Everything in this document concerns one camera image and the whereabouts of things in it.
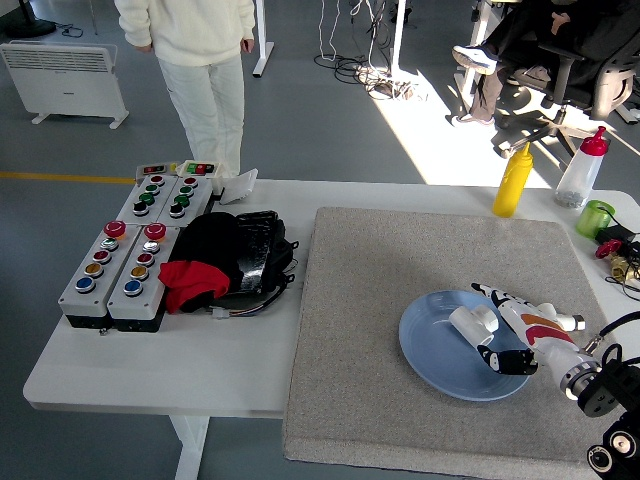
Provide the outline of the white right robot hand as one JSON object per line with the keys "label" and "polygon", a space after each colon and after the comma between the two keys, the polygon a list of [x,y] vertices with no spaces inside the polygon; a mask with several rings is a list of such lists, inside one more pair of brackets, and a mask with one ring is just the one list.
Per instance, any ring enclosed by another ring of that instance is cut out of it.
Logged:
{"label": "white right robot hand", "polygon": [[471,287],[487,297],[506,325],[526,346],[524,350],[495,352],[487,346],[477,350],[496,372],[505,375],[532,375],[540,365],[550,369],[553,381],[574,398],[600,369],[600,364],[569,336],[585,326],[580,316],[559,315],[553,305],[530,302],[483,284]]}

